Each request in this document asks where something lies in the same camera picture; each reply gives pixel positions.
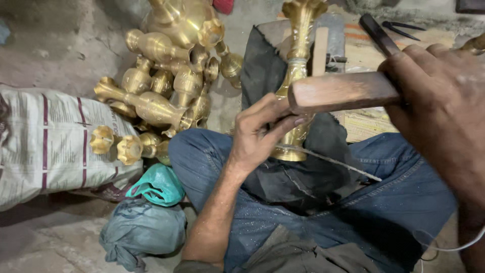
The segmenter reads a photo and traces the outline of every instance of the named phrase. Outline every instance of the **wooden block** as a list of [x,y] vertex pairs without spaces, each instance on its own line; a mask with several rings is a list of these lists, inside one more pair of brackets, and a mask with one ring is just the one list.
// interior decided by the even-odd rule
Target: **wooden block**
[[313,47],[312,76],[325,75],[327,62],[328,28],[319,27],[315,30],[315,46]]
[[456,12],[485,14],[484,0],[456,0]]
[[385,106],[401,97],[383,73],[365,72],[298,80],[290,86],[288,100],[291,111],[300,115]]

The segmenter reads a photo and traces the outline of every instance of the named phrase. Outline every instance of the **forearm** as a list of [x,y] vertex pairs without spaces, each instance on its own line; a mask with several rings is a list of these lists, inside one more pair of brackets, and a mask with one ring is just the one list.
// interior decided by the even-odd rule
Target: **forearm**
[[219,267],[224,255],[234,216],[236,197],[247,174],[230,162],[224,165],[214,189],[190,231],[182,260],[196,260]]
[[[485,226],[485,211],[471,202],[460,202],[458,213],[458,240],[460,245],[464,245],[475,239]],[[461,251],[460,255],[467,272],[485,272],[485,238]]]

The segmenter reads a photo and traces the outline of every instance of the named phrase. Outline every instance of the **white cable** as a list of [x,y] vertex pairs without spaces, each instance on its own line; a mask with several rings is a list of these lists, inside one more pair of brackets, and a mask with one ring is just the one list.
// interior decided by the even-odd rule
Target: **white cable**
[[327,156],[323,156],[323,155],[314,153],[314,152],[312,152],[310,150],[307,150],[307,149],[304,149],[304,148],[300,148],[300,147],[293,146],[293,145],[289,145],[289,144],[281,144],[281,143],[276,144],[276,147],[283,148],[283,149],[291,149],[291,150],[295,150],[295,151],[299,151],[299,152],[304,152],[304,153],[310,154],[312,156],[316,156],[316,157],[318,157],[320,159],[323,159],[325,161],[328,161],[330,163],[333,163],[333,164],[336,164],[336,165],[340,165],[340,166],[344,166],[344,167],[346,167],[349,170],[356,171],[356,172],[358,172],[360,174],[363,174],[363,175],[365,175],[365,176],[367,176],[367,177],[369,177],[369,178],[371,178],[371,179],[373,179],[375,181],[378,181],[378,182],[381,182],[382,181],[382,179],[380,179],[379,177],[376,177],[376,176],[374,176],[374,175],[372,175],[370,173],[367,173],[365,171],[361,171],[361,170],[359,170],[357,168],[354,168],[352,166],[349,166],[349,165],[347,165],[345,163],[342,163],[342,162],[340,162],[338,160],[335,160],[335,159],[332,159],[330,157],[327,157]]
[[[424,232],[425,234],[429,235],[430,237],[433,237],[431,236],[431,234],[429,234],[428,232],[424,231],[424,230],[418,230],[418,231],[421,231],[421,232]],[[416,231],[413,232],[413,236],[414,236],[414,239],[416,239],[416,241],[418,241],[418,243],[424,245],[424,246],[427,246],[428,248],[431,248],[431,249],[434,249],[434,250],[438,250],[438,251],[444,251],[444,252],[453,252],[453,251],[460,251],[460,250],[464,250],[465,248],[468,248],[470,246],[472,246],[474,243],[480,241],[480,239],[484,236],[485,234],[485,226],[482,228],[482,230],[478,233],[477,237],[475,239],[473,239],[472,241],[470,241],[469,243],[466,243],[460,247],[457,247],[457,248],[439,248],[439,247],[434,247],[434,246],[431,246],[429,244],[426,244],[426,243],[422,243],[418,240],[418,238],[416,238],[415,236],[415,233]]]

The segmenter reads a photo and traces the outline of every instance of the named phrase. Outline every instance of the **concrete floor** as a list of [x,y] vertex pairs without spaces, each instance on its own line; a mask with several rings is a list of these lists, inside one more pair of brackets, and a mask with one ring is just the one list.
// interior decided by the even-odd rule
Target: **concrete floor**
[[[230,16],[219,15],[231,51],[243,55],[252,26],[275,20],[282,2],[236,0]],[[346,7],[343,0],[329,2]],[[443,3],[419,1],[416,6],[416,0],[402,0],[397,9],[399,14],[416,7],[431,13],[437,2]],[[453,15],[451,2],[445,0],[438,6]],[[137,27],[148,10],[146,0],[0,1],[0,18],[12,31],[7,44],[0,46],[0,83],[52,88],[93,98],[93,87],[100,77],[111,76],[120,82],[125,70],[134,64],[136,55],[127,50],[124,33]],[[468,34],[475,33],[468,29]],[[239,111],[241,92],[219,75],[210,97],[208,126],[226,132]],[[121,266],[104,262],[105,252],[98,244],[99,232],[114,207],[102,200],[58,193],[0,213],[0,272],[123,272]],[[192,222],[194,211],[185,211]],[[438,241],[442,247],[455,246],[456,218],[450,219]],[[145,261],[150,272],[164,273],[171,272],[179,259],[179,254],[172,254]],[[415,272],[421,272],[420,264],[416,268]],[[441,253],[437,260],[424,263],[424,272],[464,270],[456,253]]]

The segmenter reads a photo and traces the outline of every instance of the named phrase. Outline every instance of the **maroon stripe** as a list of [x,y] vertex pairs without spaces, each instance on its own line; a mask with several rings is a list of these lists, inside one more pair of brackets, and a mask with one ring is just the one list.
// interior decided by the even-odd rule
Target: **maroon stripe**
[[42,141],[42,169],[47,170],[47,129],[44,129],[44,140]]
[[48,115],[48,112],[49,112],[49,104],[47,102],[47,97],[42,94],[42,97],[44,97],[44,125],[47,126],[48,124],[48,119],[47,119],[47,115]]
[[86,184],[86,169],[82,170],[82,184],[81,188],[84,188],[84,185]]
[[86,167],[86,147],[87,147],[87,143],[88,143],[88,130],[87,129],[84,129],[84,144],[83,144],[83,148],[82,148],[82,165],[83,167]]
[[115,167],[114,168],[114,175],[113,175],[113,177],[111,179],[116,178],[117,175],[118,175],[118,167]]
[[82,125],[86,127],[86,119],[84,118],[84,114],[82,112],[82,104],[81,104],[81,98],[78,97],[78,107],[79,107],[79,113],[81,113],[81,120],[82,120]]
[[42,190],[44,191],[47,188],[47,173],[42,174]]

